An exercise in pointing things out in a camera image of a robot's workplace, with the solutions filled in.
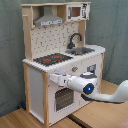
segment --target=oven door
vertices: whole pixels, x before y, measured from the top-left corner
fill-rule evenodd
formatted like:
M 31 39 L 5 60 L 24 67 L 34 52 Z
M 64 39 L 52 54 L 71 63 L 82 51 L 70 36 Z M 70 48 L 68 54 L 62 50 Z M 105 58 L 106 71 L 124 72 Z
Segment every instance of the oven door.
M 67 21 L 79 20 L 82 18 L 82 4 L 67 5 Z

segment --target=toy sink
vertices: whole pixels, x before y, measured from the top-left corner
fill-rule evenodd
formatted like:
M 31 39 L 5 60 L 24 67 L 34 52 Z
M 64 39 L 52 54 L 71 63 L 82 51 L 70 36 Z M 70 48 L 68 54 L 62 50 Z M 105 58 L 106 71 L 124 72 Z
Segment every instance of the toy sink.
M 94 49 L 90 49 L 86 47 L 78 47 L 78 48 L 68 49 L 65 52 L 73 55 L 83 55 L 94 51 L 95 51 Z

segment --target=wooden toy kitchen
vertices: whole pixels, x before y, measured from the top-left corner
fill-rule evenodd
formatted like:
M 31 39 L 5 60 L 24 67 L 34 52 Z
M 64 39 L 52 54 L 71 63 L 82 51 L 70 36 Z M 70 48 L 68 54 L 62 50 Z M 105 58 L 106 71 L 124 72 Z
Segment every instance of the wooden toy kitchen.
M 60 76 L 91 72 L 97 76 L 95 90 L 100 92 L 105 49 L 85 44 L 90 4 L 22 4 L 26 108 L 45 127 L 89 103 L 64 86 L 68 81 L 58 82 Z

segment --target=oven handle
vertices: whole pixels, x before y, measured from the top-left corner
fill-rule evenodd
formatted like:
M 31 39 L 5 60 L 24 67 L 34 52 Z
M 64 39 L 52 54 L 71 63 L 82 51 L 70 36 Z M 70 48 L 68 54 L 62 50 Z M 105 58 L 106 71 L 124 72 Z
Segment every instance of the oven handle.
M 69 10 L 69 12 L 70 12 L 70 13 L 69 13 L 70 15 L 68 16 L 68 19 L 71 19 L 71 16 L 72 16 L 72 7 L 68 7 L 68 10 Z

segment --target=gray wall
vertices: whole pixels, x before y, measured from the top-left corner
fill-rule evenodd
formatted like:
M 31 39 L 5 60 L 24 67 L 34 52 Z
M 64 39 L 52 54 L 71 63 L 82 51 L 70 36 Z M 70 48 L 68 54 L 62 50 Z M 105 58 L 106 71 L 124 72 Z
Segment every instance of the gray wall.
M 69 1 L 0 0 L 0 116 L 16 110 L 16 106 L 25 101 L 22 66 L 25 55 L 20 4 L 45 2 Z M 103 79 L 120 84 L 128 76 L 128 1 L 91 2 L 86 43 L 106 48 Z

